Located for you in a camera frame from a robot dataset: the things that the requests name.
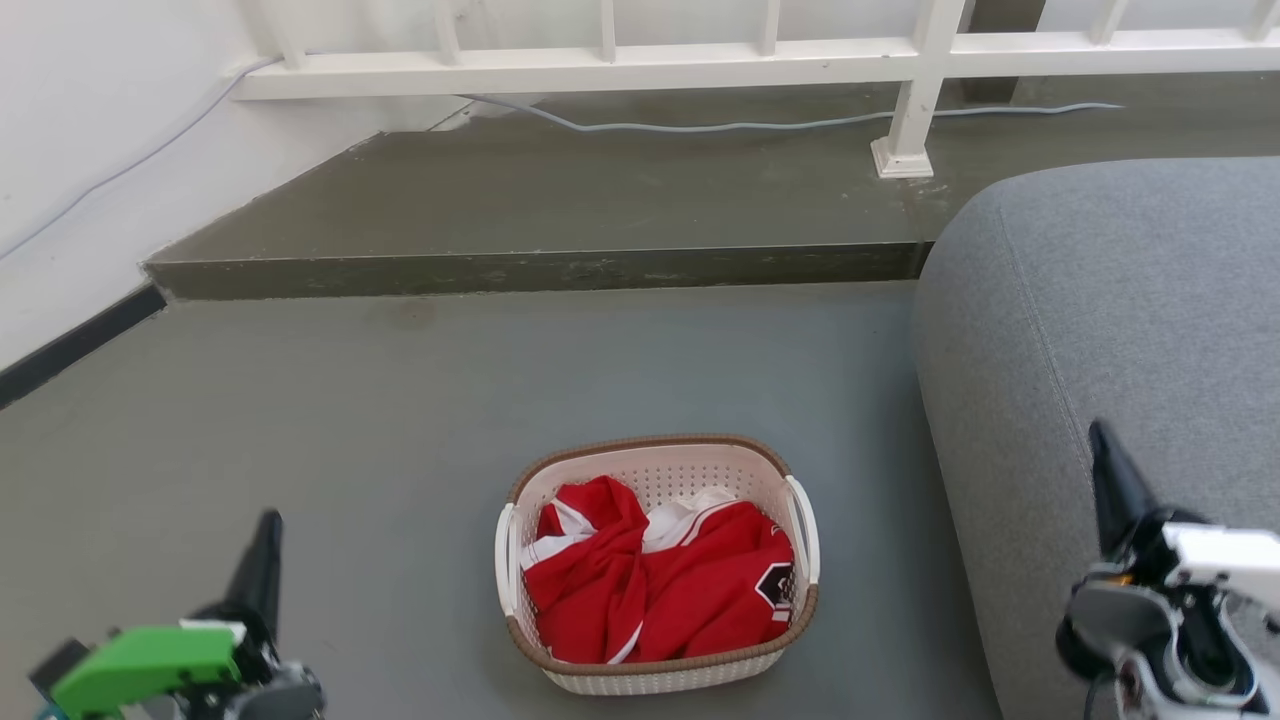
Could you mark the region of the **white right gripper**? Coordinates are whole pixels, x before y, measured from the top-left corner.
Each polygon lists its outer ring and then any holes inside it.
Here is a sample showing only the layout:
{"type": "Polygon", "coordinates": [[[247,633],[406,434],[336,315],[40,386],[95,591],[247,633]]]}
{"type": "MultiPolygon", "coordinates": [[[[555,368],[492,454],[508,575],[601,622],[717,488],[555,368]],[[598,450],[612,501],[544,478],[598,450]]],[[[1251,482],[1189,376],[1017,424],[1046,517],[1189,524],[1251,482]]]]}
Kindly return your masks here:
{"type": "Polygon", "coordinates": [[[1215,525],[1162,509],[1115,429],[1088,429],[1098,547],[1098,579],[1153,593],[1174,609],[1201,593],[1235,598],[1265,616],[1279,610],[1279,539],[1271,530],[1215,525]]]}

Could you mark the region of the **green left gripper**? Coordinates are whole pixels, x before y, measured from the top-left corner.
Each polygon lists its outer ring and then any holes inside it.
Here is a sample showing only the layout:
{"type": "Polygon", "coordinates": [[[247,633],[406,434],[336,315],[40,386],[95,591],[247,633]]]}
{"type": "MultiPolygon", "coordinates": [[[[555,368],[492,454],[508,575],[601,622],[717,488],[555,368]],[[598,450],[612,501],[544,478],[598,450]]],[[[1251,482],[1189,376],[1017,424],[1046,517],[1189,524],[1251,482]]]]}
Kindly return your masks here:
{"type": "Polygon", "coordinates": [[[224,600],[174,624],[127,628],[88,647],[70,638],[50,657],[50,716],[122,719],[159,697],[198,711],[275,674],[284,521],[262,511],[224,600]]]}

